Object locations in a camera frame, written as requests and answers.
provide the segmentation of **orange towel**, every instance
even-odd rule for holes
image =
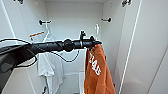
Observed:
[[[85,94],[115,94],[101,44],[86,52]]]

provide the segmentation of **white wall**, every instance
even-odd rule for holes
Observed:
[[[29,35],[41,31],[46,32],[45,26],[39,25],[39,20],[48,20],[45,2],[43,0],[24,0],[21,5],[18,1],[2,0],[13,29],[14,37],[30,42]],[[5,29],[1,38],[11,38],[11,33]],[[14,69],[3,94],[41,94],[46,86],[45,78],[37,74],[37,63],[29,68]]]
[[[122,1],[123,0],[108,0],[103,5],[103,18],[112,18],[110,23],[102,22],[103,48],[107,56],[107,64],[112,77],[114,77],[115,73],[125,15],[125,8],[121,7]]]
[[[46,2],[49,19],[52,21],[50,29],[56,40],[79,39],[80,31],[84,30],[85,38],[96,36],[95,26],[101,28],[103,4],[99,3],[62,3]],[[79,92],[79,72],[84,72],[85,52],[80,50],[78,58],[72,63],[63,62],[64,82],[61,85],[61,94],[68,94],[65,89],[71,89],[69,93]],[[77,50],[63,53],[63,57],[72,60]]]

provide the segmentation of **white cabinet door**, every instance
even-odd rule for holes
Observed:
[[[167,94],[168,92],[168,51],[166,52],[159,70],[154,78],[148,94]]]
[[[127,9],[134,6],[136,1],[140,3],[136,10],[133,30],[131,30],[133,33],[129,50],[125,49],[128,50],[128,54],[123,62],[127,63],[127,67],[119,94],[148,94],[168,45],[168,1],[132,0],[132,4],[127,6]],[[134,18],[131,20],[130,16],[135,11],[129,12],[129,14],[126,12],[125,15],[128,15],[128,18],[125,17],[125,20],[132,21]],[[131,31],[123,28],[123,33]]]
[[[31,14],[31,10],[37,11],[37,9],[32,9],[31,5],[32,3],[35,3],[34,0],[29,0],[28,2],[24,1],[23,5],[20,5],[20,3],[16,0],[14,2],[13,0],[1,0],[1,9],[0,13],[0,19],[2,20],[0,23],[2,24],[3,28],[1,27],[0,30],[3,32],[3,35],[0,35],[0,38],[18,38],[18,39],[23,39],[26,41],[30,41],[29,35],[28,34],[33,34],[40,32],[40,28],[44,28],[39,25],[37,18],[37,15],[34,15],[37,19],[34,21],[34,18],[32,18],[32,21],[30,23],[28,20],[30,18],[27,15],[28,20],[25,17],[24,12],[28,12]],[[31,26],[31,29],[35,27],[39,27],[37,31],[34,30],[34,32],[28,32],[30,29],[27,29],[28,26]],[[24,62],[25,65],[32,63],[34,60],[30,60],[27,62]],[[37,64],[34,64],[33,66],[29,68],[19,68],[19,69],[14,69],[13,73],[11,74],[5,88],[2,91],[2,94],[41,94],[44,90],[44,87],[46,86],[46,81],[44,77],[40,77],[37,74]]]

